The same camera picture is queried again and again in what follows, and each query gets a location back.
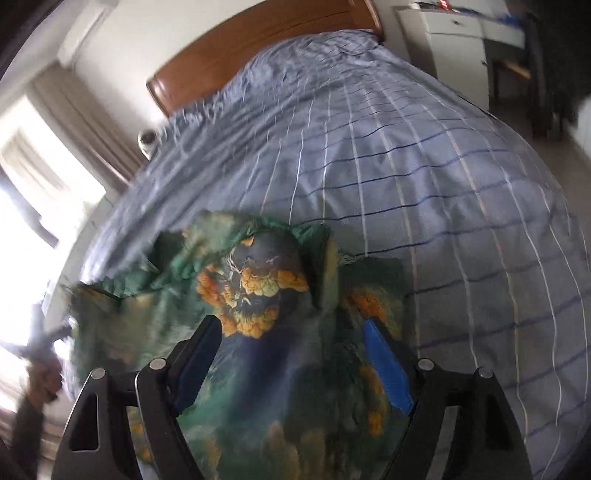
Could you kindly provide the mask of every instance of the white dresser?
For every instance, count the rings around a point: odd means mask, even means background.
[[[402,9],[395,13],[413,64],[488,110],[490,70],[485,41],[524,48],[523,31],[487,17],[442,10]]]

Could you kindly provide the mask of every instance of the window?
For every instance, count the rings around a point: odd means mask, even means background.
[[[31,306],[59,277],[105,189],[26,97],[0,116],[0,167],[0,340],[23,345]],[[13,410],[24,367],[4,349],[0,361],[0,407]]]

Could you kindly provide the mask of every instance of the drawer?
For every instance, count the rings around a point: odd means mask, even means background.
[[[484,41],[466,35],[430,35],[437,78],[468,101],[489,108]]]
[[[525,32],[492,20],[482,20],[482,31],[487,40],[499,41],[518,48],[525,48]]]
[[[482,26],[476,17],[445,12],[423,12],[423,18],[429,33],[482,38]]]

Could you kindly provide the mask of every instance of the green patterned fabric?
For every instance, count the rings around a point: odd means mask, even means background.
[[[207,479],[358,479],[383,471],[407,418],[392,408],[361,323],[401,338],[404,272],[339,252],[324,225],[202,212],[163,232],[115,278],[79,284],[72,362],[133,371],[167,356],[207,314],[223,340],[178,423]],[[136,409],[139,458],[150,463]]]

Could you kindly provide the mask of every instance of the blue gripper pad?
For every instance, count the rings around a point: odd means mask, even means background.
[[[414,403],[410,396],[408,377],[372,320],[363,323],[363,342],[388,400],[393,407],[409,415]]]

